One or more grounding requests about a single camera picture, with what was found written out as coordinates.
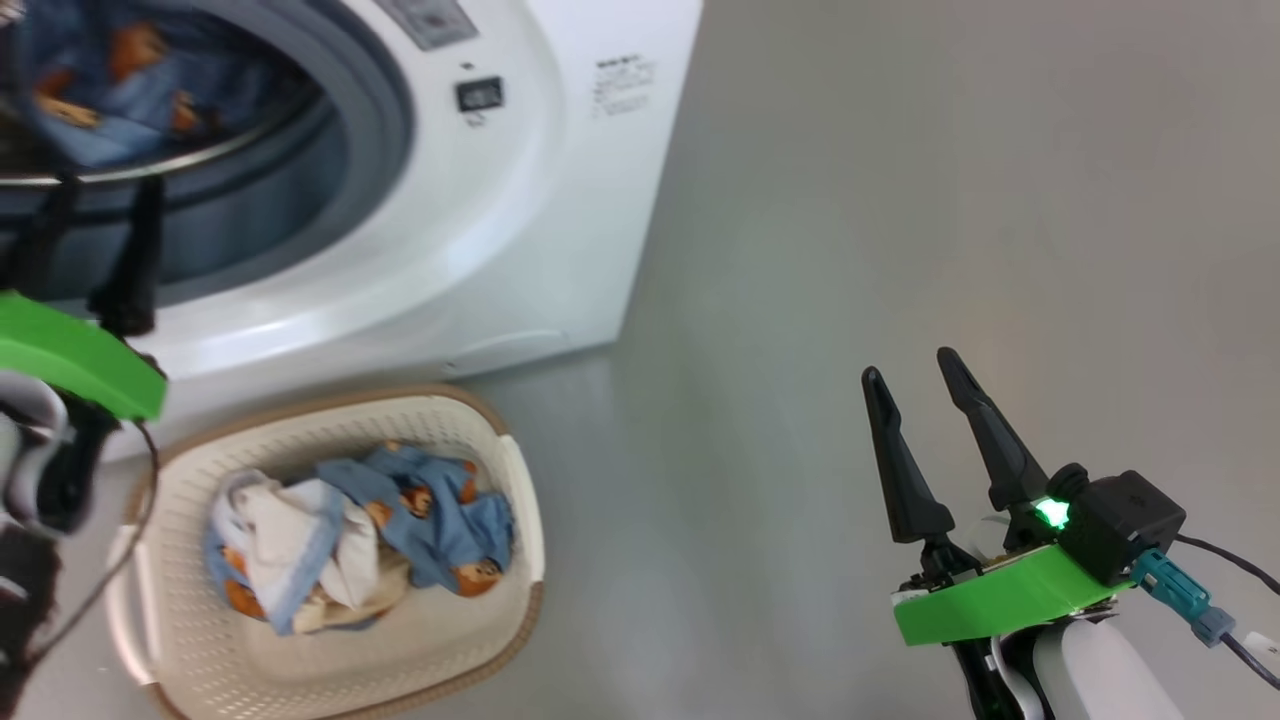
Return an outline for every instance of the green plastic part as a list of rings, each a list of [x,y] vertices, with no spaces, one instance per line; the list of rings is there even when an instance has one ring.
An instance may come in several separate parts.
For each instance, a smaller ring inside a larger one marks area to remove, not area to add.
[[[909,646],[1005,635],[1096,605],[1124,589],[1105,587],[1053,544],[986,575],[893,609]]]
[[[0,292],[0,369],[38,378],[120,420],[154,420],[168,380],[102,328]]]

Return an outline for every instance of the perforated basket side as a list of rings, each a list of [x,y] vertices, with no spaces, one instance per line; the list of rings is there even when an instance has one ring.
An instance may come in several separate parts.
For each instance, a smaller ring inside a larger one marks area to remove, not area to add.
[[[161,635],[159,684],[148,691],[161,710],[195,720],[380,717],[497,673],[527,642],[541,598],[536,501],[531,486],[525,487],[518,447],[500,437],[504,430],[474,397],[435,386],[253,418],[166,454],[156,520],[145,541],[157,588],[148,605]],[[517,515],[513,562],[503,582],[474,601],[422,591],[364,633],[291,642],[223,606],[200,556],[218,480],[242,466],[289,477],[320,459],[361,454],[388,438],[470,457],[488,470],[483,489],[503,492]],[[522,515],[532,519],[521,523]],[[415,637],[415,630],[425,637]]]

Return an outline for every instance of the floor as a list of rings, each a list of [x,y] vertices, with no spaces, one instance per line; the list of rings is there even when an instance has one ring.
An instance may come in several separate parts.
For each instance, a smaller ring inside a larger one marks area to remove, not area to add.
[[[940,345],[1046,468],[1138,469],[1193,534],[1276,557],[1277,33],[1247,0],[708,0],[622,340],[467,383],[534,470],[541,623],[412,717],[966,716],[948,653],[892,623],[918,550],[890,541],[858,384],[882,368],[964,528],[989,507]],[[1172,555],[1280,637],[1261,585]],[[1121,606],[1188,717],[1271,712],[1225,650]],[[151,712],[93,615],[22,717]]]

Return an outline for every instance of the laundry basket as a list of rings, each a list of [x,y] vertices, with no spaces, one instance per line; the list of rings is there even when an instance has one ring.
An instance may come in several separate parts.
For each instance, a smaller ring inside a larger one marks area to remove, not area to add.
[[[201,551],[219,482],[242,468],[298,477],[319,460],[360,456],[387,439],[472,460],[479,488],[507,497],[516,527],[502,580],[471,600],[415,589],[361,632],[280,638],[228,607]],[[111,561],[133,532],[146,487],[143,479],[134,491]],[[137,607],[123,575],[106,607],[120,659],[168,717],[387,717],[489,678],[538,621],[543,533],[529,470],[502,419],[457,388],[366,393],[238,423],[166,452],[159,488],[133,561]]]

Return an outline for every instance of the white basket handle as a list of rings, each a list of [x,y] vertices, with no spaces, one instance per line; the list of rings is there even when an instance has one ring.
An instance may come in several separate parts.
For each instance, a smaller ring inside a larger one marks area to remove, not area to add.
[[[133,538],[136,530],[137,528],[133,525],[123,525],[115,532],[115,539],[111,541],[111,551],[106,557],[108,568],[114,566],[124,556],[124,551],[129,546],[129,539]],[[142,543],[138,543],[134,552],[141,551]],[[127,571],[122,571],[111,579],[111,583],[106,587],[105,602],[106,621],[111,628],[111,641],[115,643],[116,655],[124,662],[124,669],[128,670],[129,675],[140,685],[155,684],[155,675],[151,674],[151,656],[147,653],[142,639],[133,626],[133,612],[129,610]]]

